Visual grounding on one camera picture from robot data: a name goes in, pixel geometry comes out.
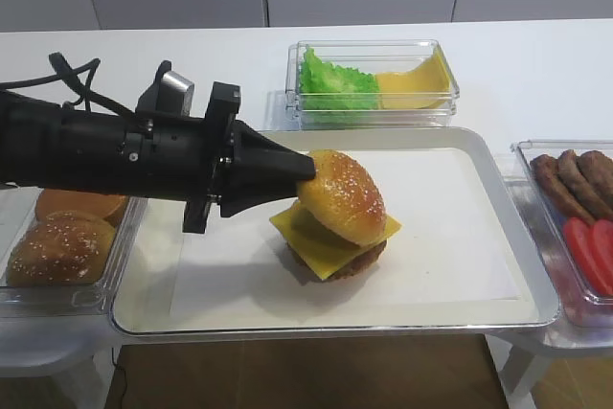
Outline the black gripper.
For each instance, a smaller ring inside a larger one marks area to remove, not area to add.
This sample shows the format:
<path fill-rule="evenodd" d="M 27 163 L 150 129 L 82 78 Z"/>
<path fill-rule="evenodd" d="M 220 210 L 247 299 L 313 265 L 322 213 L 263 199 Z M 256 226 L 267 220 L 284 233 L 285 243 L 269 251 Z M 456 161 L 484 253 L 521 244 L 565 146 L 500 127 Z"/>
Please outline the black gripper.
<path fill-rule="evenodd" d="M 212 205 L 219 157 L 232 125 L 232 161 L 219 177 L 221 216 L 234 216 L 272 201 L 295 197 L 300 179 L 313 179 L 311 157 L 281 146 L 243 121 L 235 121 L 240 87 L 216 81 L 202 118 L 147 113 L 147 133 L 118 169 L 121 194 L 186 203 L 185 233 L 203 233 Z"/>

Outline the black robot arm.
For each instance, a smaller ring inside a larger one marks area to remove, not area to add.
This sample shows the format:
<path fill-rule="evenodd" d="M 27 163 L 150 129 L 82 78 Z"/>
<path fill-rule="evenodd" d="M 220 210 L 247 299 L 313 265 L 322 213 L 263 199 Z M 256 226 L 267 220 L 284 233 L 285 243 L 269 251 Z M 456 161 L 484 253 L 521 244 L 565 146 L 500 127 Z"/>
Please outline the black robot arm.
<path fill-rule="evenodd" d="M 1 94 L 1 181 L 185 203 L 183 230 L 202 234 L 213 204 L 223 217 L 291 198 L 313 160 L 238 119 L 237 86 L 214 84 L 202 118 L 161 111 L 124 116 Z"/>

